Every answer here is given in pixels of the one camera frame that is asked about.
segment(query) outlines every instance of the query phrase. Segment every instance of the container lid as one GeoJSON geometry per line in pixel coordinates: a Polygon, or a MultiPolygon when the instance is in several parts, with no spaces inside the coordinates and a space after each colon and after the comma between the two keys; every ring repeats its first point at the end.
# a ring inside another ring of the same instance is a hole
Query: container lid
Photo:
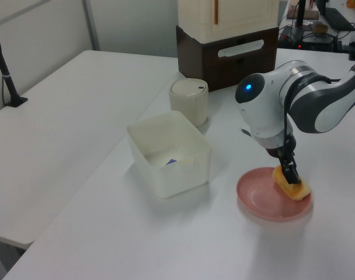
{"type": "Polygon", "coordinates": [[[171,92],[182,96],[197,96],[206,92],[207,83],[199,79],[184,79],[174,83],[171,92]]]}

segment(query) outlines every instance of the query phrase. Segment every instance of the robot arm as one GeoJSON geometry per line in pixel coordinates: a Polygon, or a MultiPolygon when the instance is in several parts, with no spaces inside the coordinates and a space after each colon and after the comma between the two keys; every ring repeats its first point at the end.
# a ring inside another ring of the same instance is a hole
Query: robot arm
{"type": "Polygon", "coordinates": [[[287,114],[306,133],[334,128],[355,105],[355,66],[333,85],[305,62],[291,61],[269,73],[249,75],[235,97],[252,138],[279,159],[288,183],[299,183],[287,114]]]}

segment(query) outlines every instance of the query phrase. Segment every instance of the pink plate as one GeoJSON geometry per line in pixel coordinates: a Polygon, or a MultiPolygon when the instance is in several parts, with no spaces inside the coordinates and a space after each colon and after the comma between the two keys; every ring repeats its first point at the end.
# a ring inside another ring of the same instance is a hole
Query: pink plate
{"type": "Polygon", "coordinates": [[[311,206],[311,194],[293,201],[272,178],[273,167],[246,172],[237,182],[240,202],[251,213],[271,221],[286,221],[306,213],[311,206]]]}

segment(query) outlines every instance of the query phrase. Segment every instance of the white wall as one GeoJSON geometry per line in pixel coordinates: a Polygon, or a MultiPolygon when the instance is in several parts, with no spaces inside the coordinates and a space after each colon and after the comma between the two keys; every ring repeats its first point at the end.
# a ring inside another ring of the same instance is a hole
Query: white wall
{"type": "MultiPolygon", "coordinates": [[[[81,0],[50,0],[0,24],[2,53],[20,95],[84,50],[91,50],[81,0]]],[[[0,72],[0,109],[1,99],[0,72]]],[[[6,90],[6,101],[9,100],[6,90]]]]}
{"type": "Polygon", "coordinates": [[[177,0],[87,0],[102,51],[177,57],[177,0]]]}

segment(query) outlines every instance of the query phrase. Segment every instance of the white cylindrical container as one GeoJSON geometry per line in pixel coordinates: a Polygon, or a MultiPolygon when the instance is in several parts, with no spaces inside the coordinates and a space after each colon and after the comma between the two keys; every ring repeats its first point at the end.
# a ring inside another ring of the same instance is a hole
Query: white cylindrical container
{"type": "Polygon", "coordinates": [[[184,79],[170,90],[172,111],[181,112],[195,127],[205,123],[208,107],[208,86],[204,80],[184,79]]]}

